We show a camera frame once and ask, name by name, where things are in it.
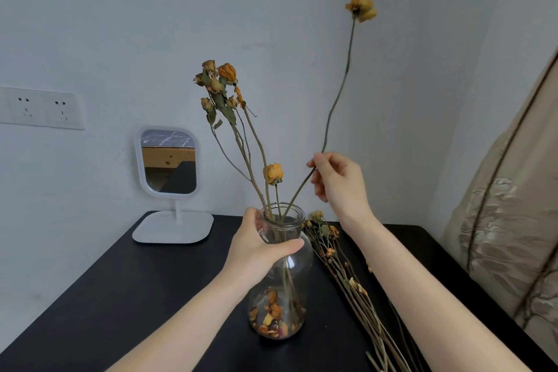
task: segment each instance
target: person's left hand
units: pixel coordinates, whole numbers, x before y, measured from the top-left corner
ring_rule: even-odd
[[[259,214],[253,207],[246,209],[223,266],[223,272],[246,285],[246,291],[259,283],[276,261],[293,254],[304,245],[300,238],[279,244],[264,242],[255,227],[256,215]]]

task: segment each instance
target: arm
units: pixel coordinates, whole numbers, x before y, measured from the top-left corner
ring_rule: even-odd
[[[255,229],[256,213],[253,208],[247,209],[225,266],[215,279],[108,372],[182,372],[196,366],[248,291],[278,259],[303,246],[300,239],[266,244]]]
[[[316,195],[364,254],[432,371],[529,370],[374,217],[358,164],[318,153],[307,165],[317,167]]]

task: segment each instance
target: jar rim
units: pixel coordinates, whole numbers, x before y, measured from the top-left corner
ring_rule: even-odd
[[[281,208],[282,212],[285,212],[287,210],[287,207],[289,207],[289,203],[286,202],[279,202],[279,204],[277,203],[271,203],[271,210],[273,210],[274,208],[277,209],[277,207]],[[292,222],[278,222],[278,221],[274,221],[271,220],[270,218],[268,218],[266,216],[266,212],[264,209],[260,210],[260,213],[262,215],[262,219],[264,221],[266,221],[268,224],[270,225],[281,225],[284,227],[288,227],[288,228],[293,228],[293,227],[298,227],[300,225],[302,225],[302,223],[304,222],[304,220],[306,220],[306,213],[304,213],[304,211],[296,206],[296,205],[292,205],[291,208],[289,209],[288,215],[290,218],[293,219]]]

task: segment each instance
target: mirror base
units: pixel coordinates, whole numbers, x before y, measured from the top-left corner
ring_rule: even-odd
[[[213,216],[205,212],[182,212],[177,223],[172,211],[155,212],[135,229],[132,238],[148,244],[191,244],[206,238],[213,225]]]

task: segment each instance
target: mirror stand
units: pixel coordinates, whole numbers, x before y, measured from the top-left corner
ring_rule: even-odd
[[[180,200],[190,198],[200,183],[199,143],[182,128],[147,126],[134,139],[139,181],[154,197],[174,200],[174,211],[145,217],[132,234],[136,242],[191,244],[206,238],[213,216],[182,212]]]
[[[182,212],[180,200],[175,210],[151,213],[135,229],[132,238],[148,244],[191,244],[206,238],[213,216],[205,212]]]

